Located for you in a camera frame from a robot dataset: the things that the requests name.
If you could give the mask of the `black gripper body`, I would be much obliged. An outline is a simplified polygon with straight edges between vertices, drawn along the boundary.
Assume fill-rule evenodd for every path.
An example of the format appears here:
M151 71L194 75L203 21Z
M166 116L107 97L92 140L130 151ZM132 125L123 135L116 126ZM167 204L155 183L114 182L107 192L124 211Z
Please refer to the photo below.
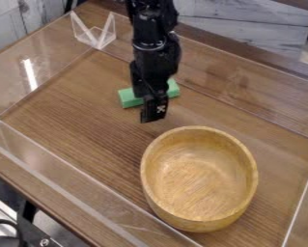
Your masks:
M168 91L168 80L176 74L182 49L175 32L158 34L135 33L132 39L139 75L148 87L148 94L156 95Z

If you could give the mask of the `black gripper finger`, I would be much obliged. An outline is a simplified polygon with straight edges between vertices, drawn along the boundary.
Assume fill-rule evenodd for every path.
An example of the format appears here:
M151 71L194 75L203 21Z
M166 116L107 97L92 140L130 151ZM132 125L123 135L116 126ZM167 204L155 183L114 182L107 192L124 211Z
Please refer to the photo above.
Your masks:
M148 87L139 75L135 62L131 62L130 68L135 97L144 97L148 94Z
M142 99L140 122L146 124L164 119L170 105L168 94L146 94Z

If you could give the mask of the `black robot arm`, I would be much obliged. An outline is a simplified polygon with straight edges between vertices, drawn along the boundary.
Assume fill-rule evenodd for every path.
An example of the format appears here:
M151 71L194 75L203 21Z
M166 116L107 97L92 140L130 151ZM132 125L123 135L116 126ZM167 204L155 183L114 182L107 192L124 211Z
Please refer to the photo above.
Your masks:
M168 80L178 72L182 56L174 31L178 11L174 0L126 0L134 27L131 78L135 96L143 99L140 122L166 118L170 106Z

